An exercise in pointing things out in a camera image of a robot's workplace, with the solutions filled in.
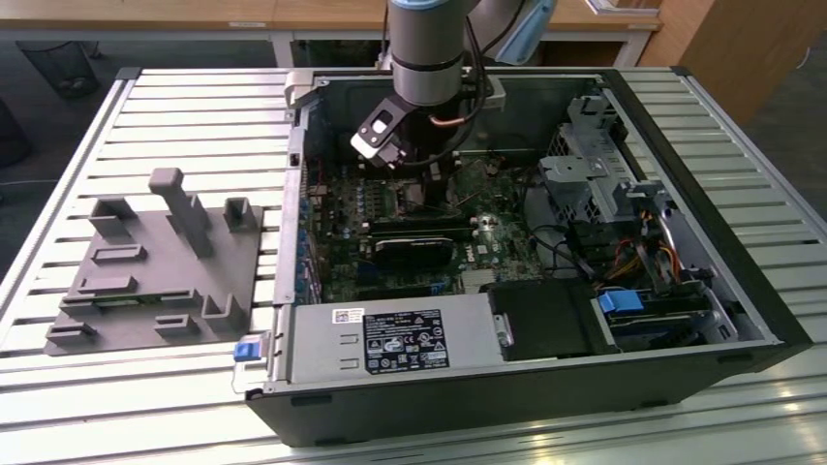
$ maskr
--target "white label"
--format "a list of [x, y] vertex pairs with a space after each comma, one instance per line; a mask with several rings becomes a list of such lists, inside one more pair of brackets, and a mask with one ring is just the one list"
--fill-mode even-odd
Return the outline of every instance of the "white label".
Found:
[[440, 352], [429, 352], [421, 355], [425, 360], [442, 360], [448, 357], [448, 354], [444, 351]]
[[333, 309], [333, 325], [340, 323], [361, 323], [364, 316], [362, 308], [334, 308]]
[[230, 22], [229, 27], [268, 27], [265, 22]]

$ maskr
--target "blue release tab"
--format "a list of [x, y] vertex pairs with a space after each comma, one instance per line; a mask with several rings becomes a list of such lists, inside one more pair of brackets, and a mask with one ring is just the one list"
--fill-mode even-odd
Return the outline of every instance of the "blue release tab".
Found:
[[232, 359], [236, 362], [261, 359], [261, 342], [238, 342], [234, 344]]
[[606, 291], [597, 297], [597, 302], [602, 313], [642, 310], [641, 297], [634, 291]]

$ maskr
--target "blue drive latch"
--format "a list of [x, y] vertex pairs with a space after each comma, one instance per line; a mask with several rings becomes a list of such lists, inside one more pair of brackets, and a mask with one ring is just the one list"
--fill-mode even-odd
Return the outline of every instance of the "blue drive latch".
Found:
[[597, 297], [597, 303], [602, 313], [638, 312], [642, 310], [641, 297], [637, 291], [605, 291]]
[[232, 359], [236, 363], [260, 360], [264, 356], [266, 346], [266, 333], [244, 336], [241, 340], [234, 343]]

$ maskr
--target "motherboard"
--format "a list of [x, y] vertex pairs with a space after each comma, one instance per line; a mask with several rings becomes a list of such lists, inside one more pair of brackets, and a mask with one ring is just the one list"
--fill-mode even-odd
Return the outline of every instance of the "motherboard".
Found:
[[437, 205], [416, 178], [368, 179], [353, 166], [309, 186], [322, 302], [472, 294], [542, 275], [521, 218], [526, 169], [492, 153], [457, 167]]

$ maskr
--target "black cable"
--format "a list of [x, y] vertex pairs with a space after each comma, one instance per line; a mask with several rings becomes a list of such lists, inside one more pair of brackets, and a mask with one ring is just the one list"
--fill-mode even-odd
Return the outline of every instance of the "black cable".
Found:
[[382, 18], [382, 40], [381, 40], [382, 60], [388, 53], [388, 3], [385, 3], [385, 17]]
[[553, 255], [552, 255], [552, 266], [553, 266], [554, 268], [557, 268], [557, 255], [558, 255], [558, 247], [560, 247], [560, 245], [562, 244], [562, 242], [565, 242], [565, 239], [564, 239], [564, 240], [561, 240], [560, 242], [557, 242], [557, 243], [554, 244], [554, 247], [552, 247], [552, 254], [553, 254]]
[[577, 266], [577, 260], [573, 258], [573, 256], [565, 252], [561, 252], [558, 249], [560, 245], [565, 242], [564, 240], [561, 240], [557, 244], [552, 245], [548, 242], [545, 242], [542, 239], [540, 239], [536, 235], [532, 234], [532, 237], [533, 237], [533, 240], [537, 241], [537, 244], [540, 244], [545, 249], [548, 249], [552, 252], [552, 254], [554, 255], [553, 260], [556, 260], [557, 256], [560, 256], [564, 259], [566, 259], [570, 262], [570, 264]]
[[512, 30], [512, 27], [514, 27], [514, 23], [517, 22], [517, 18], [518, 18], [518, 12], [521, 12], [521, 7], [524, 7], [524, 6], [525, 6], [525, 0], [520, 0], [518, 1], [518, 6], [516, 7], [514, 15], [512, 16], [510, 21], [508, 21], [508, 24], [505, 25], [505, 29], [502, 29], [502, 32], [500, 32], [500, 34], [490, 40], [488, 45], [481, 48], [481, 54], [482, 55], [488, 52], [489, 49], [493, 48], [493, 46], [497, 44], [497, 42], [500, 42], [502, 40], [505, 35]]
[[533, 232], [536, 233], [540, 230], [554, 230], [557, 233], [568, 233], [568, 228], [562, 225], [540, 225], [533, 227]]
[[548, 267], [542, 268], [542, 271], [550, 272], [550, 274], [546, 277], [548, 278], [553, 278], [554, 277], [554, 273], [557, 273], [557, 271], [561, 270], [561, 269], [573, 269], [574, 271], [580, 270], [580, 268], [577, 268], [576, 266], [548, 266]]
[[476, 69], [476, 98], [474, 98], [474, 107], [472, 108], [470, 112], [468, 113], [468, 116], [465, 116], [466, 122], [465, 122], [465, 130], [462, 131], [462, 134], [460, 135], [460, 137], [456, 139], [456, 141], [450, 144], [450, 146], [448, 148], [445, 148], [437, 155], [432, 156], [430, 158], [428, 158], [426, 160], [422, 160], [420, 162], [404, 162], [400, 165], [405, 168], [418, 168], [418, 167], [426, 167], [429, 165], [432, 165], [433, 163], [436, 163], [438, 160], [441, 160], [445, 156], [448, 156], [448, 154], [450, 154], [453, 152], [453, 150], [456, 150], [456, 148], [462, 144], [462, 142], [468, 139], [468, 137], [470, 136], [470, 133], [473, 131], [473, 126], [474, 126], [474, 116], [478, 113], [478, 110], [481, 109], [484, 102], [485, 102], [485, 97], [486, 97], [486, 92], [485, 92], [485, 68], [481, 64], [481, 53], [478, 52], [478, 42], [476, 41], [476, 34], [474, 34], [474, 29], [470, 25], [470, 20], [468, 18], [465, 18], [465, 31], [468, 32], [468, 39], [470, 42], [470, 48], [472, 48], [472, 58], [474, 60], [474, 69]]

